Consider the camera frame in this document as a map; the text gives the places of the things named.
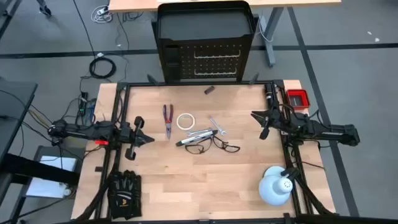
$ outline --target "glove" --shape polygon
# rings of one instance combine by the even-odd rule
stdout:
[[[141,177],[133,171],[111,174],[108,200],[112,218],[124,217],[126,220],[141,216]]]

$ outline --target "red tag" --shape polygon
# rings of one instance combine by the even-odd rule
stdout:
[[[97,141],[95,141],[95,144],[108,145],[109,142],[108,142],[108,141],[100,141],[100,140],[97,140]]]

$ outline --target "white paper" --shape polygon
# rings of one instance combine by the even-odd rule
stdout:
[[[42,156],[40,163],[61,168],[61,158],[55,156]],[[62,157],[63,169],[73,171],[75,166],[75,158]],[[63,191],[66,188],[67,186],[63,183],[34,177],[30,182],[26,195],[35,197],[63,198]]]

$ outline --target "wooden table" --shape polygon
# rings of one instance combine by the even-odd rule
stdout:
[[[298,80],[287,80],[285,87],[298,89],[301,85]],[[142,176],[142,217],[132,220],[280,218],[285,212],[294,216],[291,199],[281,207],[274,207],[263,202],[258,193],[264,171],[273,165],[285,166],[279,132],[271,128],[268,138],[260,140],[262,129],[250,115],[252,110],[267,108],[263,85],[216,86],[209,95],[203,93],[206,88],[131,88],[127,121],[133,123],[136,116],[142,116],[143,132],[155,139],[136,148],[135,161],[124,158],[122,152],[119,170],[133,170]],[[101,85],[95,108],[97,118],[110,120],[115,92],[116,84]],[[165,134],[163,104],[174,105],[170,140]],[[176,142],[187,137],[175,123],[181,113],[194,115],[197,124],[193,130],[211,127],[208,119],[211,115],[228,132],[225,137],[218,136],[241,146],[241,150],[227,153],[212,146],[204,154],[193,155],[184,147],[176,147]],[[89,142],[86,150],[94,147]],[[315,142],[306,142],[300,152],[303,161],[322,166]],[[103,159],[104,150],[100,150],[84,160],[72,218],[84,211],[97,192],[101,173],[95,172],[95,167],[102,166]],[[325,171],[303,166],[308,186],[327,209],[334,211]],[[105,200],[103,215],[107,204]]]
[[[181,2],[192,2],[192,0],[183,0]],[[341,0],[246,0],[246,2],[252,7],[294,7],[338,4]],[[111,0],[109,3],[109,10],[111,12],[157,11],[157,7],[160,4],[161,3],[157,2],[157,0]]]

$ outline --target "black eyeglasses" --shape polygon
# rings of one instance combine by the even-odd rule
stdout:
[[[207,143],[208,146],[200,144],[207,140],[210,140],[210,143]],[[212,143],[214,143],[214,145],[226,152],[238,152],[239,150],[241,150],[239,146],[230,146],[228,145],[228,142],[224,142],[216,136],[206,138],[197,142],[196,144],[186,145],[185,150],[187,150],[190,154],[202,154],[209,150]]]

